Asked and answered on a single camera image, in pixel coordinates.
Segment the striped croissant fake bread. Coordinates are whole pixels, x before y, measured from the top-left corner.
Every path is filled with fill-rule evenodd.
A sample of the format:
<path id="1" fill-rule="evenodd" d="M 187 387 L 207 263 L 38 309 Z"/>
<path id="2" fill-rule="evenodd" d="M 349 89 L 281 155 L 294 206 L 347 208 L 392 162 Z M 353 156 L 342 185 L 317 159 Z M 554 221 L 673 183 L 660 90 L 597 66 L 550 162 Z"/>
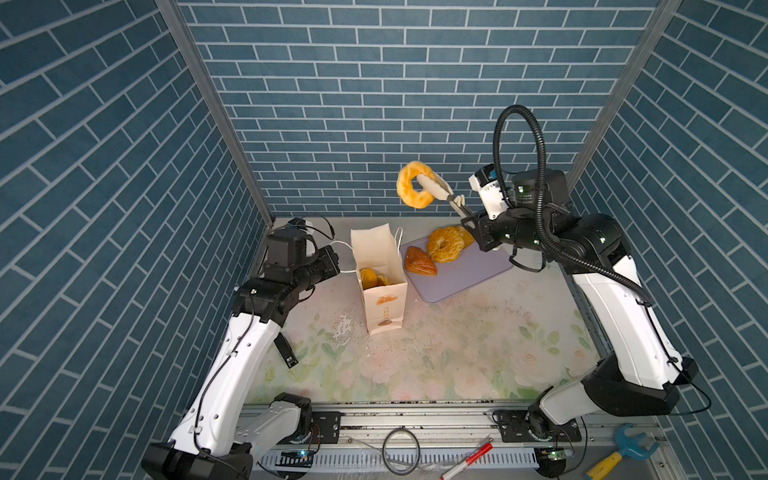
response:
<path id="1" fill-rule="evenodd" d="M 378 285 L 378 276 L 371 268 L 363 268 L 359 271 L 360 281 L 363 290 L 374 288 Z"/>

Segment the printed paper bag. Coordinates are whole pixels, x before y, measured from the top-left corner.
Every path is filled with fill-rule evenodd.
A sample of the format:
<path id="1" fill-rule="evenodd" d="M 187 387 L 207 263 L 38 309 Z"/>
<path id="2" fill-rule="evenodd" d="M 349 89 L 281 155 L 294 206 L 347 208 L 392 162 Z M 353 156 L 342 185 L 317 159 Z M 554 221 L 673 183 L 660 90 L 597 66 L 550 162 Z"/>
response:
<path id="1" fill-rule="evenodd" d="M 351 231 L 351 248 L 370 335 L 403 326 L 408 281 L 400 253 L 403 229 L 389 224 Z"/>

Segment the glazed ring donut bread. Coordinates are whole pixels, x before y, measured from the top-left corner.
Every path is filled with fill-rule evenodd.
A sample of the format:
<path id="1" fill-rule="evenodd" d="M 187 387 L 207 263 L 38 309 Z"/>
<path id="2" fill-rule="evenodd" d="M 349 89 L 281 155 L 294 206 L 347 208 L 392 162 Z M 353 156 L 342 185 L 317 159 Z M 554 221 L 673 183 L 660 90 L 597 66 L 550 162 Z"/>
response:
<path id="1" fill-rule="evenodd" d="M 430 180 L 435 180 L 434 171 L 420 161 L 412 161 L 404 166 L 396 182 L 396 190 L 399 198 L 409 207 L 424 209 L 432 204 L 435 197 L 426 190 L 416 191 L 413 181 L 418 175 L 424 175 Z"/>

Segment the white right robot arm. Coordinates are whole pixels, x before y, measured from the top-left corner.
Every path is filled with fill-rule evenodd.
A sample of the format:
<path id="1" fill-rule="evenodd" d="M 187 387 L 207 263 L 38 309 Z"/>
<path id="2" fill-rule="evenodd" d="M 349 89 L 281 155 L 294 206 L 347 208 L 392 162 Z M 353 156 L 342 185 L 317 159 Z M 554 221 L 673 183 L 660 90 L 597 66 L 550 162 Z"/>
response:
<path id="1" fill-rule="evenodd" d="M 528 408 L 532 436 L 548 440 L 577 417 L 605 412 L 617 417 L 669 415 L 680 399 L 679 386 L 699 368 L 682 356 L 664 333 L 646 294 L 615 281 L 639 277 L 620 225 L 605 214 L 571 213 L 565 175 L 544 174 L 543 207 L 535 211 L 534 171 L 518 173 L 502 191 L 500 176 L 486 165 L 469 179 L 483 208 L 466 211 L 463 226 L 483 251 L 509 244 L 541 253 L 559 263 L 584 293 L 607 335 L 611 352 L 586 374 L 546 389 Z"/>

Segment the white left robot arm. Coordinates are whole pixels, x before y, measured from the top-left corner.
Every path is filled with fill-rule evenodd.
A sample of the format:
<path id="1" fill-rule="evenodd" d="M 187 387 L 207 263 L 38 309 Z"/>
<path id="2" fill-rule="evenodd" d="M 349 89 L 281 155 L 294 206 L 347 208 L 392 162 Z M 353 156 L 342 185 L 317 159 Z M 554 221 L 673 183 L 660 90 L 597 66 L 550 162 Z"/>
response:
<path id="1" fill-rule="evenodd" d="M 253 423 L 246 440 L 237 422 L 271 346 L 297 364 L 281 330 L 290 311 L 315 287 L 339 274 L 331 246 L 319 247 L 309 222 L 294 218 L 266 237 L 262 272 L 235 293 L 231 316 L 211 370 L 168 440 L 147 447 L 142 469 L 153 479 L 247 479 L 253 464 L 283 440 L 312 431 L 310 399 L 282 393 Z"/>

